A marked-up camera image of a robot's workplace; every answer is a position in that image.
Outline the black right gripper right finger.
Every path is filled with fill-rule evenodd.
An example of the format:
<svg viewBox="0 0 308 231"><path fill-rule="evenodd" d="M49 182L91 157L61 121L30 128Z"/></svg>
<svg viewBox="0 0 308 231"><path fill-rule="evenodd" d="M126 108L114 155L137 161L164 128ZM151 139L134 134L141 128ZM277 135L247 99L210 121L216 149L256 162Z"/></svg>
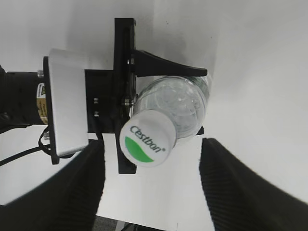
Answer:
<svg viewBox="0 0 308 231"><path fill-rule="evenodd" d="M248 168L216 139L202 140L200 178L216 231L306 231L308 205Z"/></svg>

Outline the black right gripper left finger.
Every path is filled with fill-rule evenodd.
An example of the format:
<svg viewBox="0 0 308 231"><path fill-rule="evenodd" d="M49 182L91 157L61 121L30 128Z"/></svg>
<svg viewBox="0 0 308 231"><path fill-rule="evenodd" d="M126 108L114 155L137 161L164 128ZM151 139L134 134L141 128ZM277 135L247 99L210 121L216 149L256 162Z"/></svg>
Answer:
<svg viewBox="0 0 308 231"><path fill-rule="evenodd" d="M2 231L90 231L105 183L104 142L91 141L47 181L0 208Z"/></svg>

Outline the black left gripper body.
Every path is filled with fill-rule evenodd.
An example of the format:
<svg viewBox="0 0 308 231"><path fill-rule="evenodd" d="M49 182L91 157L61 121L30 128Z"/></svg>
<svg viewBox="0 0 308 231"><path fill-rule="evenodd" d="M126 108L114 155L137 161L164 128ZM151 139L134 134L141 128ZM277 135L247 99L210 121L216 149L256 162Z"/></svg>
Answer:
<svg viewBox="0 0 308 231"><path fill-rule="evenodd" d="M130 119L136 100L135 24L133 18L115 18L113 69L86 69L88 132L114 134L118 173L134 174L137 167L123 154L119 135Z"/></svg>

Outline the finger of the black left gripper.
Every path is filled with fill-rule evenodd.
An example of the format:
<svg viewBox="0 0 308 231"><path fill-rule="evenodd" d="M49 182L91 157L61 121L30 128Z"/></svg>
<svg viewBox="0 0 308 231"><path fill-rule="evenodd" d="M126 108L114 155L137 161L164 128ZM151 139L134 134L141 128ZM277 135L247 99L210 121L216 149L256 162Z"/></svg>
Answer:
<svg viewBox="0 0 308 231"><path fill-rule="evenodd" d="M204 135L204 127L203 126L201 126L199 131L197 132L196 136L198 136L198 135Z"/></svg>
<svg viewBox="0 0 308 231"><path fill-rule="evenodd" d="M207 69L187 66L153 55L147 51L134 51L134 73L138 77L185 76L205 77Z"/></svg>

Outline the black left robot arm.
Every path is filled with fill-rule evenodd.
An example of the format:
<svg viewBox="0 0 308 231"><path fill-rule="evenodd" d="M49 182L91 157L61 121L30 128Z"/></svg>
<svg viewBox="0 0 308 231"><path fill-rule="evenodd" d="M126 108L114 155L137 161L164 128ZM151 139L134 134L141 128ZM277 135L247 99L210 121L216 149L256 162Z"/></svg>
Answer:
<svg viewBox="0 0 308 231"><path fill-rule="evenodd" d="M136 78L155 74L204 77L207 70L178 64L135 48L135 20L115 19L113 70L83 69L87 110L102 133L119 136L136 97ZM0 72L0 131L44 125L51 121L51 65L41 72Z"/></svg>

